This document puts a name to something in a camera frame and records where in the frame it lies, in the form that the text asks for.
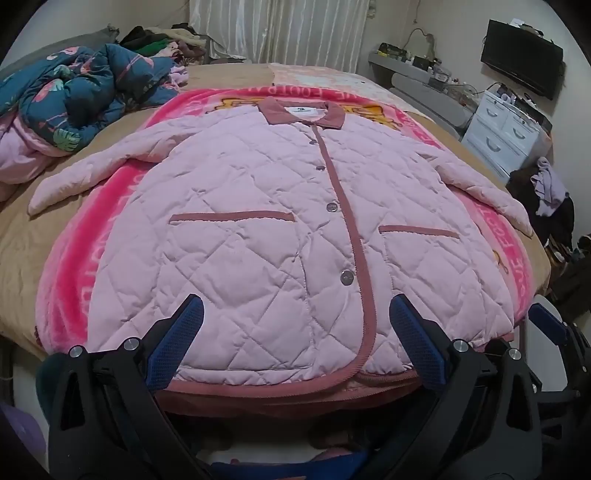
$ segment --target drawer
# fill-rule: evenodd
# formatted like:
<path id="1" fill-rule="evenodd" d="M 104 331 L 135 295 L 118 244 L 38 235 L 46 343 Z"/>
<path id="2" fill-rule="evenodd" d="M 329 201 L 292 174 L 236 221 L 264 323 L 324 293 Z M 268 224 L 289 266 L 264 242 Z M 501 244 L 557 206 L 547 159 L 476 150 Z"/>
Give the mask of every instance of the drawer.
<path id="1" fill-rule="evenodd" d="M 527 155 L 505 142 L 477 116 L 472 120 L 466 137 L 470 143 L 507 173 L 521 168 L 527 158 Z"/>
<path id="2" fill-rule="evenodd" d="M 503 185 L 507 184 L 509 181 L 509 174 L 500 166 L 496 165 L 490 158 L 488 158 L 484 152 L 481 152 L 480 149 L 470 141 L 470 138 L 464 137 L 462 140 L 462 145 L 474 153 L 475 156 L 480 158 L 484 165 L 487 166 L 487 168 L 497 176 Z"/>
<path id="3" fill-rule="evenodd" d="M 484 122 L 497 130 L 503 128 L 503 124 L 509 115 L 509 110 L 497 100 L 485 95 L 476 111 L 477 116 L 481 117 Z"/>
<path id="4" fill-rule="evenodd" d="M 526 155 L 530 154 L 538 138 L 538 131 L 531 128 L 525 120 L 514 114 L 510 114 L 503 126 L 502 133 L 505 139 L 514 144 Z"/>

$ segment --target television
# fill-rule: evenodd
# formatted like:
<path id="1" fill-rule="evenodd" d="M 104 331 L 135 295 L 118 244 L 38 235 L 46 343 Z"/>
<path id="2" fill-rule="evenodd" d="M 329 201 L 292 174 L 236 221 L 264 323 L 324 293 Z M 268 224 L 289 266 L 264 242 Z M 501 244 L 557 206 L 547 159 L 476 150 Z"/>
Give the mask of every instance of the television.
<path id="1" fill-rule="evenodd" d="M 563 71 L 562 59 L 558 45 L 522 28 L 491 20 L 480 60 L 552 100 Z"/>

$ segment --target teal floral comforter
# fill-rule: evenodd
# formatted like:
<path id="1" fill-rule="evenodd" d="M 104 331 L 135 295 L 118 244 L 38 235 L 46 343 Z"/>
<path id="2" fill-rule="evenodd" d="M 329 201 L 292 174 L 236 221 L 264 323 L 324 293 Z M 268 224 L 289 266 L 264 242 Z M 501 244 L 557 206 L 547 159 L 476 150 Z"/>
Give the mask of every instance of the teal floral comforter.
<path id="1" fill-rule="evenodd" d="M 37 135 L 74 153 L 126 112 L 175 97 L 173 65 L 115 44 L 66 48 L 0 82 L 0 117 L 18 109 Z"/>

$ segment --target jacket sleeve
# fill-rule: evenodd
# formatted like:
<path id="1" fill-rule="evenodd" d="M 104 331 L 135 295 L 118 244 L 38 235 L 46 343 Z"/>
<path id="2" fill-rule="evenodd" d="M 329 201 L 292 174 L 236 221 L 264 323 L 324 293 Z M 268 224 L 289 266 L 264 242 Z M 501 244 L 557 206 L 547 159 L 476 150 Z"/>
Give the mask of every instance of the jacket sleeve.
<path id="1" fill-rule="evenodd" d="M 476 200 L 494 208 L 509 223 L 529 237 L 533 236 L 530 219 L 525 207 L 509 193 L 497 188 L 489 179 L 480 174 L 452 152 L 423 144 L 407 137 L 407 147 L 425 158 L 435 169 L 443 183 L 463 190 Z"/>
<path id="2" fill-rule="evenodd" d="M 113 175 L 130 158 L 151 163 L 163 161 L 174 147 L 211 122 L 210 115 L 184 116 L 160 122 L 132 133 L 106 150 L 83 158 L 39 184 L 29 202 L 29 215 L 36 215 L 57 202 L 94 187 Z"/>

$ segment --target white curtain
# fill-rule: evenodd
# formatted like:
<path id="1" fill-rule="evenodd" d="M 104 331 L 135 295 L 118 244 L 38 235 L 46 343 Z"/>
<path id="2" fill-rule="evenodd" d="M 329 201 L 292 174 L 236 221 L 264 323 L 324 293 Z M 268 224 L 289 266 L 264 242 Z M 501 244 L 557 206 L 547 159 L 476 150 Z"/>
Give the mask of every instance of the white curtain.
<path id="1" fill-rule="evenodd" d="M 194 0 L 191 26 L 254 63 L 357 67 L 369 0 Z M 212 45 L 212 56 L 224 56 Z"/>

